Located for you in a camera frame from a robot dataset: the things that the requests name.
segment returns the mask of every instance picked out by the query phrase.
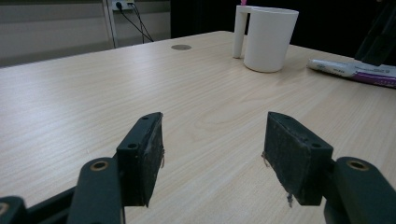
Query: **wooden table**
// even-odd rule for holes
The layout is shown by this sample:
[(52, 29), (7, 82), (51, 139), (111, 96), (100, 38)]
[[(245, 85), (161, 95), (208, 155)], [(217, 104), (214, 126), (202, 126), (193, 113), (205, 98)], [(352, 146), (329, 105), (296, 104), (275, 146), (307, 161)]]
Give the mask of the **wooden table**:
[[(396, 187), (396, 90), (307, 69), (351, 59), (290, 46), (273, 74), (232, 57), (215, 32), (0, 70), (0, 195), (27, 206), (76, 185), (81, 166), (111, 157), (138, 118), (161, 111), (165, 166), (150, 207), (129, 223), (324, 223), (290, 208), (264, 165), (268, 111), (290, 115)], [(192, 46), (188, 50), (174, 45)]]

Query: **power outlet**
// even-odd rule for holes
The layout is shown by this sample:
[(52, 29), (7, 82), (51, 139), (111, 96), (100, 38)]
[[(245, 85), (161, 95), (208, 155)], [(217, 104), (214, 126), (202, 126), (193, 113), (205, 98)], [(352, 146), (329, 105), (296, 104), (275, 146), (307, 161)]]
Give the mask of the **power outlet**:
[(128, 4), (132, 4), (134, 3), (134, 0), (113, 0), (111, 3), (111, 7), (113, 9), (113, 11), (119, 11), (119, 9), (117, 8), (116, 4), (120, 2), (122, 4), (122, 11), (124, 10), (133, 10), (131, 5)]

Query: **white wall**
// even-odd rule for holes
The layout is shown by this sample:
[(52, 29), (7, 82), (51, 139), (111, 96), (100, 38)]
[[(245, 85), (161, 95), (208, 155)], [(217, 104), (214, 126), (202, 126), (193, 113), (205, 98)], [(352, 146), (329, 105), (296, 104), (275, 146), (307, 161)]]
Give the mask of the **white wall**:
[[(103, 0), (23, 2), (0, 3), (0, 67), (114, 47)], [(154, 40), (170, 38), (169, 2), (136, 5)], [(125, 13), (139, 24), (132, 11)], [(141, 34), (120, 13), (114, 22), (119, 47), (141, 43)]]

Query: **white cup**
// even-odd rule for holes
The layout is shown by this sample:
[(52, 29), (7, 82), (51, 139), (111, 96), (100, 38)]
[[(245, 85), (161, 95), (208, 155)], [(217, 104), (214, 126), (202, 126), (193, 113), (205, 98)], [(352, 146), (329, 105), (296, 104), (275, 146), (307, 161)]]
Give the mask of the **white cup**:
[(258, 72), (279, 71), (293, 34), (299, 12), (284, 8), (237, 6), (233, 57), (240, 58), (248, 13), (245, 66)]

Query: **dark background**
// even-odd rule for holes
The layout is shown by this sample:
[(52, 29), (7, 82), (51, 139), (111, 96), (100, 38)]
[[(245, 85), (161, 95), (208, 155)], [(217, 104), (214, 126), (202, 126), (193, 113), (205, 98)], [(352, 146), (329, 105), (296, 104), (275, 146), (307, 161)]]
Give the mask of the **dark background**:
[[(233, 32), (235, 0), (171, 0), (171, 37), (214, 31)], [(375, 0), (247, 0), (249, 6), (283, 7), (300, 12), (290, 43), (354, 57), (370, 30)], [(387, 64), (396, 63), (396, 50)]]

